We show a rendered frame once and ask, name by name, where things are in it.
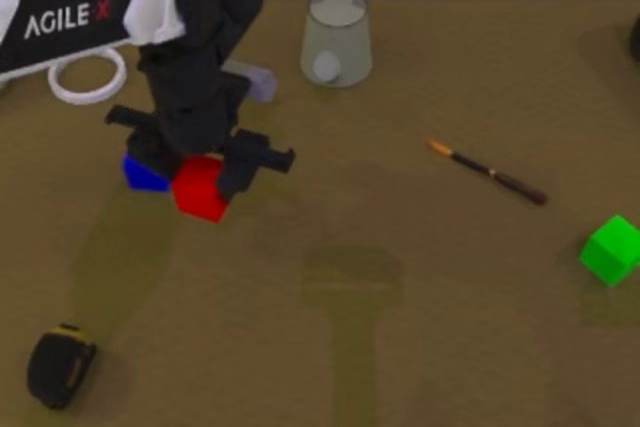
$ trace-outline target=red letter x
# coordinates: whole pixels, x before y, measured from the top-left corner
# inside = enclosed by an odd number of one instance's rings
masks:
[[[99,0],[96,7],[96,20],[105,20],[109,18],[111,0]]]

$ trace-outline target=white ring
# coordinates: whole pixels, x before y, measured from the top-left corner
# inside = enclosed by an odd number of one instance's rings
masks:
[[[89,57],[102,57],[116,64],[116,73],[111,82],[90,92],[71,92],[60,86],[59,77],[60,73],[73,61],[61,62],[51,67],[47,75],[53,95],[67,104],[90,105],[107,100],[118,93],[127,80],[127,66],[122,56],[115,49],[107,48]]]

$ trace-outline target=blue cube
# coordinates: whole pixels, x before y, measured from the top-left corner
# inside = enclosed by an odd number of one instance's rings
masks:
[[[122,161],[122,170],[131,190],[148,192],[169,192],[171,190],[169,180],[149,170],[128,155],[125,155]]]

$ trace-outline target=robotic arm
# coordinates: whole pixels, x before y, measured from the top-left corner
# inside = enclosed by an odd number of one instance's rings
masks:
[[[230,198],[248,187],[258,167],[286,172],[295,156],[292,150],[271,151],[268,138],[259,134],[241,131],[231,137],[249,81],[222,72],[221,66],[262,3],[0,0],[0,83],[48,68],[53,88],[56,69],[68,62],[100,55],[105,49],[113,55],[113,48],[123,44],[138,46],[138,69],[147,78],[155,111],[149,115],[117,106],[107,122],[133,127],[129,154],[165,175],[175,171],[176,159],[184,156],[222,155],[218,187],[226,186],[222,194]],[[141,121],[137,114],[148,117]],[[276,154],[284,157],[275,161]],[[158,158],[172,160],[159,165]],[[232,175],[242,180],[230,180]]]

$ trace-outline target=green cube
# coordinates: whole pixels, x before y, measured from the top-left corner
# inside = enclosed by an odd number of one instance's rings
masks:
[[[640,231],[620,215],[600,227],[580,254],[580,261],[609,287],[628,276],[639,260]]]

